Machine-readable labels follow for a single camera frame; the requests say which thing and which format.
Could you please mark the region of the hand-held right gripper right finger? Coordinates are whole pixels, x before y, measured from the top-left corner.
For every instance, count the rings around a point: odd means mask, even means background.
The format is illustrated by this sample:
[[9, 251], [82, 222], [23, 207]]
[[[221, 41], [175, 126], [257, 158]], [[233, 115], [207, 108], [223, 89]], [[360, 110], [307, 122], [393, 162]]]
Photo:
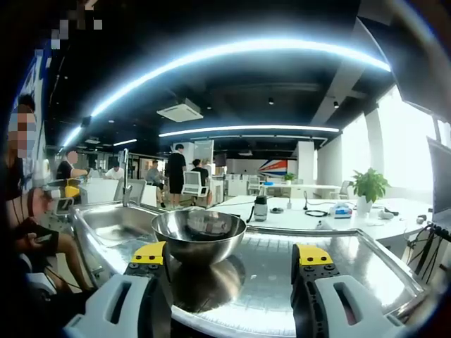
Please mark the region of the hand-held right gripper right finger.
[[297, 337], [401, 337], [404, 325], [323, 249], [292, 246], [290, 304]]

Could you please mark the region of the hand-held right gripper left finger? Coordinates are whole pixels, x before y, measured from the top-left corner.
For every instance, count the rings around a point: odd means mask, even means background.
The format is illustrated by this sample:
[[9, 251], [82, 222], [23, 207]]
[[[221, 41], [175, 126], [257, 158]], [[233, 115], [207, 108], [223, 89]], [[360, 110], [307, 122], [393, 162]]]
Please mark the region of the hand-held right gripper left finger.
[[170, 337], [171, 273], [165, 241], [132, 255], [124, 274], [103, 284], [65, 327], [69, 337]]

